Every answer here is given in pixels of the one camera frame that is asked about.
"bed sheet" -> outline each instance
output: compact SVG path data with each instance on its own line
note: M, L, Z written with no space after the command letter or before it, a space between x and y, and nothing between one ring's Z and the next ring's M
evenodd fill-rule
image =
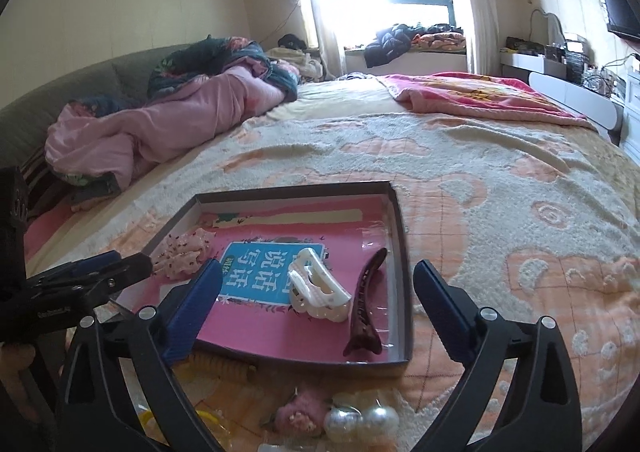
M390 180L411 266L430 259L445 279L507 318L549 314L559 321L588 445L640 371L638 168L581 127L403 110L376 80L306 85L297 102L245 122L158 167L111 202L73 216L28 262L28 271L108 249L138 251L201 191ZM221 410L232 421L237 450L256 450L264 438L258 422L301 382L332 392L384 390L401 415L396 446L409 450L462 372L414 304L414 359L401 378L284 377L266 368L255 383L238 385L178 374L196 406ZM505 363L476 437L491 429L513 365Z

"metal screw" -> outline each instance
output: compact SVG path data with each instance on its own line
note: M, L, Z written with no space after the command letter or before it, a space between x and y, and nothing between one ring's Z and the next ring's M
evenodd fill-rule
M556 321L553 320L551 317L543 317L542 325L547 329L553 329L554 327L556 327Z
M145 306L140 311L138 311L138 316L142 318L142 320L149 320L156 316L156 308L153 306Z
M495 309L492 309L490 307L483 307L480 310L480 317L484 318L485 320L495 320L498 318L498 313Z
M88 328L94 325L94 318L91 315L87 315L86 317L82 317L80 319L80 327Z

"television screen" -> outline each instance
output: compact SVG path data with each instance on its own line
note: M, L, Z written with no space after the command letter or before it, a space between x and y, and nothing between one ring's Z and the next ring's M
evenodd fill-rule
M640 22L627 0L600 0L607 20L607 29L623 39L640 41Z

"pearl bead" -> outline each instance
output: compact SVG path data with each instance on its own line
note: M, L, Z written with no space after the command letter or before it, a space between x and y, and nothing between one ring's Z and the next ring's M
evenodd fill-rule
M393 439L398 434L399 427L400 417L393 407L374 405L362 413L358 437L363 443Z
M334 443L355 441L360 413L351 407L335 407L324 417L324 431Z

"pink blanket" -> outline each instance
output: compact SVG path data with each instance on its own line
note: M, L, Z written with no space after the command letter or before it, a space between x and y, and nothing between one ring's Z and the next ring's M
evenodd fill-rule
M196 77L142 108L102 118L71 102L49 127L45 154L60 174L97 177L112 172L123 191L156 164L283 100L284 92L239 65L220 75Z
M388 75L379 80L397 102L409 103L415 113L448 113L594 129L585 118L574 117L513 78L438 73L431 76Z

